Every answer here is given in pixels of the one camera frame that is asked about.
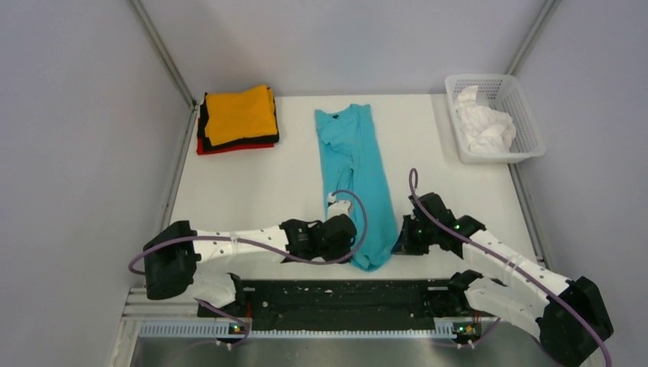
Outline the white crumpled shirt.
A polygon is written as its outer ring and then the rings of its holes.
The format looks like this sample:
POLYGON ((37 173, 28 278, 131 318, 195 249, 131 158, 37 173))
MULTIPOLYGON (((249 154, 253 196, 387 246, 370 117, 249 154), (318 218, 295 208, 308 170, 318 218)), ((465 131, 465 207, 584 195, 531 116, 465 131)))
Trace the white crumpled shirt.
POLYGON ((510 152, 517 130, 513 118, 477 103, 478 86, 464 88, 455 99, 455 113, 468 150, 476 154, 510 152))

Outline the teal polo shirt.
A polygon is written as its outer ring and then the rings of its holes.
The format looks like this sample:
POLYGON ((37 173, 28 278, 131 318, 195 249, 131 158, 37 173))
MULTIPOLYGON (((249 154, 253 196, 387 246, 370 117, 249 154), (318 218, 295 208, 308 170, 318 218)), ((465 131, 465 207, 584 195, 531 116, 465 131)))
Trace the teal polo shirt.
POLYGON ((370 105, 351 104, 338 112, 314 112, 324 195, 349 190, 362 201, 362 211, 352 214, 364 243, 352 264, 376 271, 391 257, 399 229, 381 159, 370 105))

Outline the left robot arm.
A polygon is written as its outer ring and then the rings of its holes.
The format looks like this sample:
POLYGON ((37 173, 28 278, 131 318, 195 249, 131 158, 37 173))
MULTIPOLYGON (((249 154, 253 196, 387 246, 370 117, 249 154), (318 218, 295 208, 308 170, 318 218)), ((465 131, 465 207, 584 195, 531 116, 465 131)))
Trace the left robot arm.
POLYGON ((358 232, 346 214, 326 221, 288 219, 279 225, 242 232, 205 232, 180 220, 143 249, 146 297, 167 300, 185 294, 235 316, 245 306, 239 268, 297 262, 346 262, 358 232))

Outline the white plastic basket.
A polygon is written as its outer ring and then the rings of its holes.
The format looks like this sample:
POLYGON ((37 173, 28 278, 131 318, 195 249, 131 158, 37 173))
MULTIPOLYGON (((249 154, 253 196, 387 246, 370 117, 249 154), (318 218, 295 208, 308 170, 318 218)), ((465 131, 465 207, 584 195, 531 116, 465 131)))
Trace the white plastic basket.
POLYGON ((445 78, 449 114, 455 133, 458 155, 464 164, 515 164, 539 157, 546 146, 536 126, 519 80, 504 74, 455 74, 445 78), (455 99, 468 86, 478 86, 477 103, 511 115, 517 130, 516 138, 505 154, 476 154, 468 150, 460 120, 455 113, 455 99))

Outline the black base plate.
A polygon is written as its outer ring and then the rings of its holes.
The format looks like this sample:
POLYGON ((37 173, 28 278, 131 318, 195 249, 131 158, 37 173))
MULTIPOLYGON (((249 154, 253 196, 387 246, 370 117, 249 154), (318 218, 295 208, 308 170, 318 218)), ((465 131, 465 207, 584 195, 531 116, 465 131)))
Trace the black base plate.
POLYGON ((423 331, 443 321, 450 332, 476 337, 484 311, 460 299, 449 280, 243 280, 222 309, 254 331, 423 331))

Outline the red folded shirt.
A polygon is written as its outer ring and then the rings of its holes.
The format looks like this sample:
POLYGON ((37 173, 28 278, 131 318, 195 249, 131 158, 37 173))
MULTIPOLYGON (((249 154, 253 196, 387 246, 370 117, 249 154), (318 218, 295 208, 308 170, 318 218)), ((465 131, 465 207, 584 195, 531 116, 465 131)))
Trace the red folded shirt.
POLYGON ((211 145, 208 138, 198 138, 196 153, 198 155, 220 154, 230 151, 272 148, 275 142, 259 141, 255 138, 244 138, 230 141, 221 145, 211 145))

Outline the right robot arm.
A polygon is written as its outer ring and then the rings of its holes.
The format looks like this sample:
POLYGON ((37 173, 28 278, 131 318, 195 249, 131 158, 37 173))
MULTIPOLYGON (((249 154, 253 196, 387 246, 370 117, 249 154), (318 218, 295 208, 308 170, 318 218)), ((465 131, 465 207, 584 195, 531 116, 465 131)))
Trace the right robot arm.
POLYGON ((435 307, 468 315, 493 315, 533 337, 563 366, 580 366, 614 334, 598 286, 538 265, 505 245, 486 225, 455 217, 436 193, 411 195, 413 212, 403 218, 395 249, 426 255, 433 245, 466 263, 449 279, 448 297, 435 307))

